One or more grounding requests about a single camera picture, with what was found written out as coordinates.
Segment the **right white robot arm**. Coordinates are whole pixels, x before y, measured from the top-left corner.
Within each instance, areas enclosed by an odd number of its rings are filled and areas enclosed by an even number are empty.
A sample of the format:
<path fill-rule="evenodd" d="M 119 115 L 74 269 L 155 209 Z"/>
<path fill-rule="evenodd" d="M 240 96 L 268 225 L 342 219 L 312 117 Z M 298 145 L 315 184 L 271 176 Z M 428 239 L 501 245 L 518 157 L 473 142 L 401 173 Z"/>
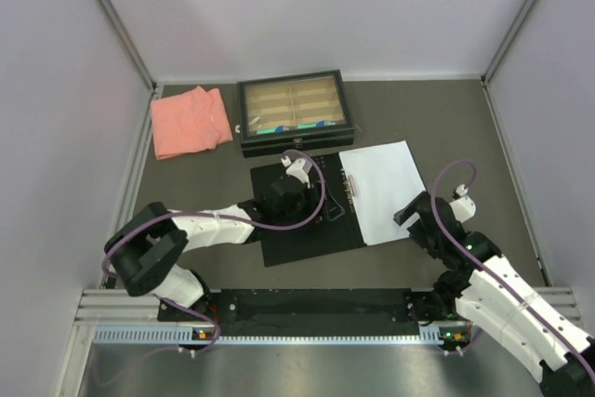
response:
<path fill-rule="evenodd" d="M 501 250 L 464 222 L 475 214 L 466 190 L 447 202 L 421 192 L 393 219 L 446 268 L 429 292 L 410 295 L 421 325 L 465 320 L 514 356 L 545 396 L 594 393 L 594 337 L 559 313 Z"/>

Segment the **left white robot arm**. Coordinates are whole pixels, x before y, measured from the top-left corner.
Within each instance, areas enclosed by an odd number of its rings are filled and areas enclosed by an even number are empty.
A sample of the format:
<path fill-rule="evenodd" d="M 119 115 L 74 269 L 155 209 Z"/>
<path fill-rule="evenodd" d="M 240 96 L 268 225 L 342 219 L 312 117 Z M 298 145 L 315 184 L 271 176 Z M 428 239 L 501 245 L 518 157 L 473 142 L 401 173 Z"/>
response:
<path fill-rule="evenodd" d="M 321 219 L 327 196 L 324 178 L 283 174 L 258 197 L 220 210 L 172 211 L 154 202 L 106 243 L 101 268 L 129 296 L 155 295 L 201 319 L 210 311 L 210 291 L 197 272 L 178 265 L 182 253 L 305 230 Z"/>

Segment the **white paper sheet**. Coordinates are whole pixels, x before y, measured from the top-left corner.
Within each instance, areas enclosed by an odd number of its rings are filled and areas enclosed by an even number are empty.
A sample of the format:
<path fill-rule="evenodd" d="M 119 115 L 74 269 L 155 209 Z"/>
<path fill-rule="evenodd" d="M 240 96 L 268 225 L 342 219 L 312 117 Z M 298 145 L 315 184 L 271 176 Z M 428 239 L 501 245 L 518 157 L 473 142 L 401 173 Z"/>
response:
<path fill-rule="evenodd" d="M 393 220 L 426 190 L 406 141 L 343 151 L 339 154 L 351 191 L 365 245 L 381 245 L 409 237 L 407 227 Z"/>

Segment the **black ring binder folder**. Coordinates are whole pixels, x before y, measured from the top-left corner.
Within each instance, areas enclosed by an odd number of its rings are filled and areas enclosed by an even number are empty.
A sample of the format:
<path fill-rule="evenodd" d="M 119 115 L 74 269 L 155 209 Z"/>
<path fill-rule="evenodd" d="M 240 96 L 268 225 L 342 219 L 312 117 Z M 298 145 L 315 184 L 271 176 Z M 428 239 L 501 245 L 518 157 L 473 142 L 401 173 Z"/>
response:
<path fill-rule="evenodd" d="M 339 220 L 327 222 L 323 206 L 320 216 L 300 229 L 291 232 L 265 232 L 260 243 L 266 267 L 365 246 L 339 154 L 335 152 L 317 155 L 313 160 L 323 172 L 326 192 L 333 194 L 345 208 L 346 214 Z"/>

